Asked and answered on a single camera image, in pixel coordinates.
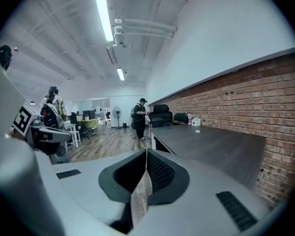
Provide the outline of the unlit ceiling tube light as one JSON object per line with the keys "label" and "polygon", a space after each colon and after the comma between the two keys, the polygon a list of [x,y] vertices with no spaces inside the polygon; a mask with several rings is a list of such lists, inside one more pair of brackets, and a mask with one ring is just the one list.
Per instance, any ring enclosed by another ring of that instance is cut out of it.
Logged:
{"label": "unlit ceiling tube light", "polygon": [[106,47],[106,52],[111,64],[118,64],[118,59],[116,57],[113,46]]}

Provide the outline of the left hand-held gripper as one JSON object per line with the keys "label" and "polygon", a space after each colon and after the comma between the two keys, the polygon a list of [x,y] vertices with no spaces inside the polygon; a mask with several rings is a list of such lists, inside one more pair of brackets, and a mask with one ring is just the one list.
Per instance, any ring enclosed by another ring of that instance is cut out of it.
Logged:
{"label": "left hand-held gripper", "polygon": [[47,127],[43,116],[24,104],[12,124],[13,133],[24,139],[33,150],[49,156],[52,163],[69,163],[67,142],[69,132]]}

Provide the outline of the low black office chair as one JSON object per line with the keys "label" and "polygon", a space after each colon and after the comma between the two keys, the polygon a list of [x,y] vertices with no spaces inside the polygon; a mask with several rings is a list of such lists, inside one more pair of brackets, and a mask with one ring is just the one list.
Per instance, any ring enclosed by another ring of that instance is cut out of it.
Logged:
{"label": "low black office chair", "polygon": [[188,115],[186,113],[176,113],[173,117],[174,125],[188,124]]}

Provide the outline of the black backpack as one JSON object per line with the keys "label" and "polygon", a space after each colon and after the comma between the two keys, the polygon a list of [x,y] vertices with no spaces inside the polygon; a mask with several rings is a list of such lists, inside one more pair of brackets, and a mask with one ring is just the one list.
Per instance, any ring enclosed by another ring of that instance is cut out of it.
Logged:
{"label": "black backpack", "polygon": [[61,129],[61,116],[58,114],[53,104],[45,103],[41,109],[40,115],[43,116],[45,126],[55,129]]}

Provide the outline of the green cloth table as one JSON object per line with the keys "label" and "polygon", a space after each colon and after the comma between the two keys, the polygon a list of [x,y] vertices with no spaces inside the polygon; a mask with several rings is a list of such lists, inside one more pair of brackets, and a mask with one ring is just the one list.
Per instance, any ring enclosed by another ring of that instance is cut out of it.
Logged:
{"label": "green cloth table", "polygon": [[90,138],[96,134],[98,119],[80,120],[77,123],[81,127],[80,134],[82,136]]}

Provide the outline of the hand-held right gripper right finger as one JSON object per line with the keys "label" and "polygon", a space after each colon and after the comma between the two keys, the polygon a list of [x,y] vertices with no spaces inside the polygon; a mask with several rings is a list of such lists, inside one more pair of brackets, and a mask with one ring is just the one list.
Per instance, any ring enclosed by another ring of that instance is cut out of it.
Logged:
{"label": "hand-held right gripper right finger", "polygon": [[269,213],[253,191],[221,170],[149,149],[152,194],[135,236],[236,236]]}

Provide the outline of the white wooden chair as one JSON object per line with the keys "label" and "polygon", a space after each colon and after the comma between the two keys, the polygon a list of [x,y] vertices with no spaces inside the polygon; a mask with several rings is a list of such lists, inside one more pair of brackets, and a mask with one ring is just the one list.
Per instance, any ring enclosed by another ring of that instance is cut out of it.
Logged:
{"label": "white wooden chair", "polygon": [[76,124],[72,124],[69,120],[64,122],[64,126],[65,129],[71,134],[72,144],[78,148],[81,142],[79,128],[77,128]]}

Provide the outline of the black headrest office chair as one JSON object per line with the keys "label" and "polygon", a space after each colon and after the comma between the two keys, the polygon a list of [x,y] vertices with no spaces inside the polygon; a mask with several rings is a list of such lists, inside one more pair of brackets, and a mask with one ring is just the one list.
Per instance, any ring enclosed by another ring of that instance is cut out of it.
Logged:
{"label": "black headrest office chair", "polygon": [[154,105],[153,111],[148,116],[152,128],[174,125],[173,114],[166,104]]}

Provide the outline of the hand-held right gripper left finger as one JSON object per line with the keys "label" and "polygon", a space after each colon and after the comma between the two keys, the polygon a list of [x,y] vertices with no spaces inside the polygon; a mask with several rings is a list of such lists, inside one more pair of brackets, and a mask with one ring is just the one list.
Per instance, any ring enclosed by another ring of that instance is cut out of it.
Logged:
{"label": "hand-held right gripper left finger", "polygon": [[146,151],[54,166],[64,188],[95,219],[128,234],[131,195],[146,170]]}

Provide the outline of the black standing fan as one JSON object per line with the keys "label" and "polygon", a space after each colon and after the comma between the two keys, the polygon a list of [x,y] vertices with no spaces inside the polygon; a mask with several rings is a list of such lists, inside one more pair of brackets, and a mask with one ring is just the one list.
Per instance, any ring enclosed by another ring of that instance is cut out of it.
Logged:
{"label": "black standing fan", "polygon": [[122,126],[120,126],[120,117],[121,117],[121,109],[119,106],[113,107],[113,117],[117,120],[117,129],[122,129]]}

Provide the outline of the white ceiling pipes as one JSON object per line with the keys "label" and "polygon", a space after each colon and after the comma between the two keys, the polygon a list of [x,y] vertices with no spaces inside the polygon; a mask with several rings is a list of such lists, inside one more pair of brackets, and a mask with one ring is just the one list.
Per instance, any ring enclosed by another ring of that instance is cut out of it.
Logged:
{"label": "white ceiling pipes", "polygon": [[177,27],[140,19],[115,19],[114,46],[124,46],[127,36],[173,37]]}

